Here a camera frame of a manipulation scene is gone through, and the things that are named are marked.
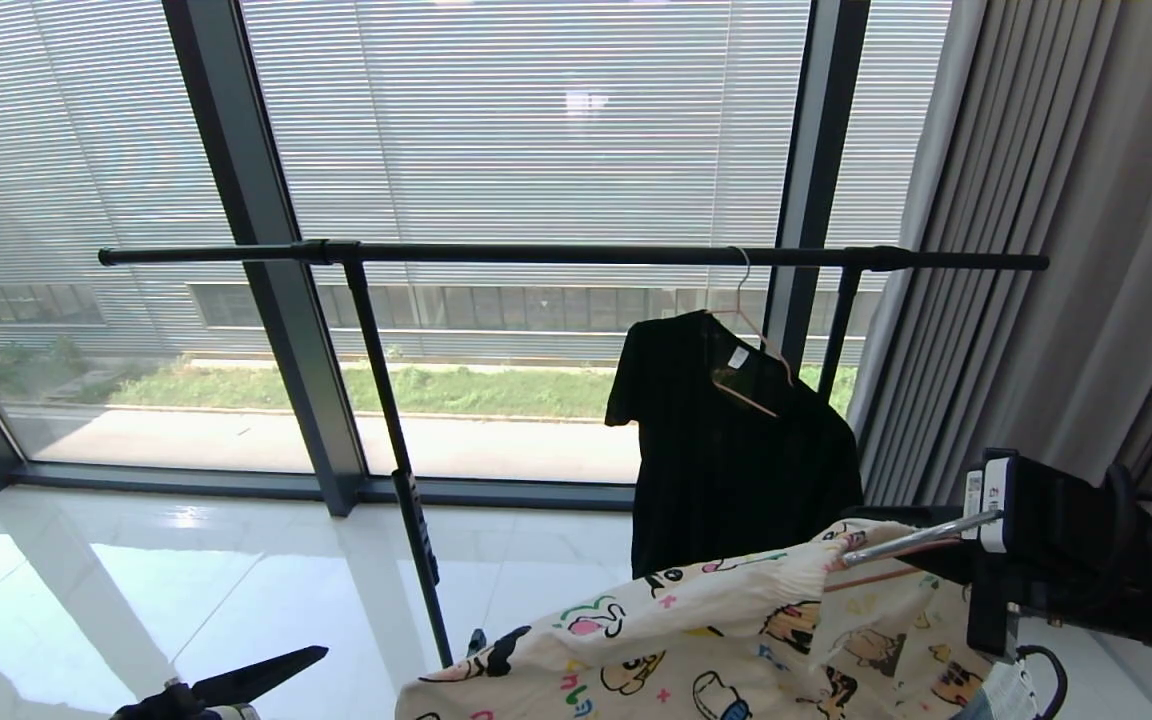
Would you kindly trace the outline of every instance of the vertical rack pole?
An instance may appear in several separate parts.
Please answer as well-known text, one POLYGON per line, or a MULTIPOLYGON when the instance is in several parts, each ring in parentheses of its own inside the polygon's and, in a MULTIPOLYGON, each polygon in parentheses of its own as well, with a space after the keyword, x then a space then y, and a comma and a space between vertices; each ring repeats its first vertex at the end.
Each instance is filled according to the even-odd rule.
POLYGON ((362 270, 361 262, 344 263, 344 276, 349 283, 349 295, 358 311, 358 324, 362 327, 362 342, 367 348, 367 364, 371 365, 372 381, 376 382, 376 395, 380 399, 380 411, 385 416, 385 427, 389 431, 389 444, 394 448, 394 495, 397 497, 397 508, 403 514, 403 528, 407 528, 407 543, 411 546, 412 561, 416 562, 416 578, 420 581, 420 593, 425 596, 425 612, 429 613, 430 628, 434 630, 434 643, 438 646, 439 661, 444 667, 452 666, 452 650, 447 642, 447 626, 444 624, 444 611, 438 601, 438 559, 429 541, 429 529, 425 528, 425 511, 420 509, 420 492, 416 488, 416 475, 412 473, 412 461, 407 455, 407 439, 403 438, 402 420, 397 418, 397 401, 394 397, 394 386, 389 382, 389 369, 385 365, 385 348, 380 343, 380 328, 376 325, 376 311, 371 308, 371 296, 367 295, 367 275, 362 270))
POLYGON ((824 347, 824 365, 820 366, 820 384, 817 387, 817 393, 826 402, 833 392, 838 363, 842 359, 842 341, 847 338, 847 323, 851 320, 851 304, 856 301, 856 291, 861 289, 861 272, 863 270, 847 265, 842 268, 842 276, 838 279, 838 304, 833 308, 829 341, 824 347))

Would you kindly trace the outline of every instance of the hanger hook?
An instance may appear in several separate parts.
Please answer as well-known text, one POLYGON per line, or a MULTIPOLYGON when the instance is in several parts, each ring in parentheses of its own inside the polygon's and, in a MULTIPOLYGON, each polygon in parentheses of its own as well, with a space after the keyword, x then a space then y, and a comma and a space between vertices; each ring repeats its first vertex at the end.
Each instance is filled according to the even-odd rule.
POLYGON ((728 247, 730 247, 732 250, 735 250, 736 252, 740 252, 741 258, 745 259, 745 276, 741 278, 740 282, 736 283, 736 311, 737 311, 737 313, 740 313, 740 311, 741 311, 740 310, 740 291, 744 290, 744 288, 745 288, 745 281, 748 281, 748 279, 749 279, 749 273, 750 273, 750 270, 753 268, 753 264, 750 263, 750 260, 749 260, 749 252, 745 252, 745 249, 743 247, 735 247, 735 245, 728 245, 728 247))

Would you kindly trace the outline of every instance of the gray curtain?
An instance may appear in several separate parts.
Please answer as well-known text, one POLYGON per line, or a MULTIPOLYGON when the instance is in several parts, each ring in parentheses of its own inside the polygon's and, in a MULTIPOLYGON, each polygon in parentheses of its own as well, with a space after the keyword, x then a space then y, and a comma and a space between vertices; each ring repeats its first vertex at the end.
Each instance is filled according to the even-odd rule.
POLYGON ((929 111, 952 129, 924 132, 911 188, 934 192, 911 190, 905 245, 1052 265, 890 283, 851 409, 867 500, 956 500, 988 446, 1152 486, 1152 1, 955 18, 929 111))

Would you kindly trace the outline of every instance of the corrugated metal wall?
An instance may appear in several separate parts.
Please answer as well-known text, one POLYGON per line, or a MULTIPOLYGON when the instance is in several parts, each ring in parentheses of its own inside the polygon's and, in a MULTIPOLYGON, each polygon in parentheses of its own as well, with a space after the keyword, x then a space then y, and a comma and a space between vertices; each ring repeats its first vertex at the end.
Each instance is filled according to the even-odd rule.
MULTIPOLYGON (((463 54, 431 55, 456 33, 475 31, 499 41, 521 32, 513 28, 508 3, 479 26, 462 23, 471 18, 463 13, 468 8, 454 9, 462 13, 456 20, 439 14, 452 8, 424 1, 250 3, 262 83, 306 236, 770 243, 810 3, 690 5, 600 3, 581 23, 538 36, 555 41, 558 51, 584 53, 579 33, 585 33, 586 45, 621 46, 628 63, 621 74, 605 63, 571 74, 553 96, 556 105, 548 106, 525 83, 493 90, 462 82, 468 77, 463 54), (632 24, 628 20, 639 24, 626 29, 632 24), (416 46, 408 47, 412 41, 416 46), (442 70, 422 70, 420 63, 442 70), (456 65, 465 77, 454 74, 456 65), (585 112, 591 105, 577 106, 574 115, 571 101, 563 99, 571 88, 608 100, 593 115, 585 112), (477 143, 476 153, 448 150, 448 120, 484 115, 488 91, 498 100, 503 94, 511 108, 555 109, 564 145, 539 131, 545 123, 554 126, 548 119, 520 115, 462 138, 477 143), (517 137, 531 137, 530 145, 511 139, 517 137), (493 159, 492 151, 513 165, 493 159), (654 152, 657 160, 675 152, 675 159, 644 169, 626 159, 636 152, 654 152), (520 168, 525 172, 518 182, 495 182, 499 173, 520 168), (566 184, 536 190, 545 173, 558 172, 553 168, 571 170, 566 184), (626 183, 626 174, 635 172, 639 176, 626 183), (621 191, 605 192, 611 182, 621 191), (579 196, 582 187, 600 190, 579 196)), ((538 20, 539 5, 530 8, 538 20)), ((947 8, 947 0, 873 3, 832 245, 895 240, 947 8)), ((531 78, 556 53, 516 51, 531 78)), ((111 270, 94 260, 99 247, 227 242, 228 225, 161 6, 156 0, 0 0, 0 285, 88 285, 105 318, 101 327, 0 325, 0 347, 67 334, 100 355, 267 353, 262 331, 206 328, 185 287, 243 282, 238 266, 111 270)), ((314 273, 343 282, 339 270, 314 273)), ((377 282, 631 287, 735 287, 738 274, 404 264, 371 272, 377 282)), ((765 282, 764 270, 749 287, 765 282)), ((863 287, 877 290, 881 278, 863 287)), ((333 331, 333 336, 340 351, 362 350, 356 332, 333 331)), ((396 332, 387 340, 403 355, 602 361, 620 350, 620 338, 596 334, 396 332)), ((810 343, 808 356, 820 347, 810 343)), ((849 343, 844 359, 856 357, 859 343, 849 343)))

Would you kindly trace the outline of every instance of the metal rod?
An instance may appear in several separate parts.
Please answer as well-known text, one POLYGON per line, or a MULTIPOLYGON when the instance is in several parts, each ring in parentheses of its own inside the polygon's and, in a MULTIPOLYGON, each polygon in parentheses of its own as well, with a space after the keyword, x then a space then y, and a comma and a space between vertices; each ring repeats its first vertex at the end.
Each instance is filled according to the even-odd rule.
POLYGON ((838 363, 842 361, 842 341, 847 339, 847 323, 851 320, 851 304, 856 301, 856 291, 861 289, 861 268, 847 268, 838 279, 838 304, 833 308, 833 323, 829 324, 829 340, 824 347, 824 364, 820 366, 820 382, 817 393, 829 401, 833 392, 833 377, 838 373, 838 363))
POLYGON ((394 450, 394 464, 397 465, 392 476, 394 495, 397 497, 397 508, 403 515, 407 544, 411 547, 412 561, 416 562, 416 578, 420 581, 420 593, 425 596, 425 612, 429 613, 430 628, 434 630, 439 661, 442 661, 444 667, 448 667, 452 666, 452 645, 447 641, 444 611, 440 609, 438 601, 435 586, 438 559, 434 558, 434 548, 430 546, 425 511, 420 509, 420 493, 416 488, 411 456, 407 455, 407 439, 403 437, 402 420, 397 417, 397 399, 394 397, 394 386, 389 382, 389 369, 385 365, 380 328, 376 325, 376 311, 371 308, 371 296, 367 295, 367 275, 362 270, 362 263, 347 263, 344 276, 353 295, 353 304, 358 311, 362 342, 367 348, 371 378, 376 382, 376 395, 380 400, 380 411, 385 416, 385 427, 389 431, 389 444, 394 450))
POLYGON ((846 552, 842 555, 842 564, 846 568, 852 568, 861 562, 908 555, 910 552, 932 547, 934 544, 946 541, 946 539, 956 539, 956 536, 963 533, 963 530, 979 528, 1000 518, 1002 518, 1002 510, 977 511, 977 514, 968 515, 964 518, 950 520, 948 523, 941 523, 933 528, 915 530, 915 532, 893 539, 893 541, 878 543, 872 547, 846 552))
MULTIPOLYGON (((746 247, 749 263, 801 268, 967 268, 1045 270, 1040 255, 995 252, 914 252, 900 247, 746 247)), ((626 245, 449 245, 449 243, 361 243, 317 240, 294 245, 165 247, 118 250, 105 247, 101 265, 142 263, 232 263, 296 260, 311 264, 349 262, 401 263, 571 263, 586 265, 744 265, 730 247, 626 245)))

